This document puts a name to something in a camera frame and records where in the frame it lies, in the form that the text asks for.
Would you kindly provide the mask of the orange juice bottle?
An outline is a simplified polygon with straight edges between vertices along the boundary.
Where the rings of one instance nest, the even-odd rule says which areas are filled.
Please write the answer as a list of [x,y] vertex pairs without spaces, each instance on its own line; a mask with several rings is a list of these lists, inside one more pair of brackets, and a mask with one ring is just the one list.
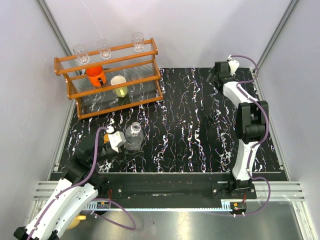
[[109,141],[110,141],[109,135],[108,135],[108,134],[105,134],[105,135],[103,136],[103,142],[104,142],[104,144],[108,143]]

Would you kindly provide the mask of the clear plastic bottle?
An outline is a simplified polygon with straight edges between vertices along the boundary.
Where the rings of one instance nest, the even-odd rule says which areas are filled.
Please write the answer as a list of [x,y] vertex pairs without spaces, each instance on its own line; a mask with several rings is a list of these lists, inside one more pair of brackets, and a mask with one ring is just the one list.
[[125,130],[125,148],[128,151],[139,151],[144,139],[143,130],[139,122],[133,122]]

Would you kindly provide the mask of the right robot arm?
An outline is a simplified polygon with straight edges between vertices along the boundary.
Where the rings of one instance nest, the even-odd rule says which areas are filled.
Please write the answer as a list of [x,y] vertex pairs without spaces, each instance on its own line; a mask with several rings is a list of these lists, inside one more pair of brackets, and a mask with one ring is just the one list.
[[236,80],[239,62],[218,61],[209,71],[207,81],[237,108],[235,134],[238,138],[236,162],[223,193],[232,198],[247,197],[253,190],[253,163],[257,150],[269,134],[269,105],[251,96]]

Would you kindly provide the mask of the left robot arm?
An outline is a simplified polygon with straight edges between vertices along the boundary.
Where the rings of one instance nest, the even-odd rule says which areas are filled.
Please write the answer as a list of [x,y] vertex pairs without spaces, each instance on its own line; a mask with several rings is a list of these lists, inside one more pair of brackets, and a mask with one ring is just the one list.
[[74,219],[93,200],[104,201],[108,179],[95,170],[98,155],[119,153],[126,143],[123,132],[109,133],[108,142],[100,145],[96,138],[89,160],[76,159],[69,163],[49,200],[37,216],[14,232],[18,240],[59,240]]

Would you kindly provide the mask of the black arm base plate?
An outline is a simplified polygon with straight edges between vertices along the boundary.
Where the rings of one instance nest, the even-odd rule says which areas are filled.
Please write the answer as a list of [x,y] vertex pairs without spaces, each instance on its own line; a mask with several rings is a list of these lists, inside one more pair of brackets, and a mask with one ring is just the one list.
[[128,207],[213,207],[218,201],[257,199],[253,190],[243,198],[223,193],[229,173],[104,173],[111,199]]

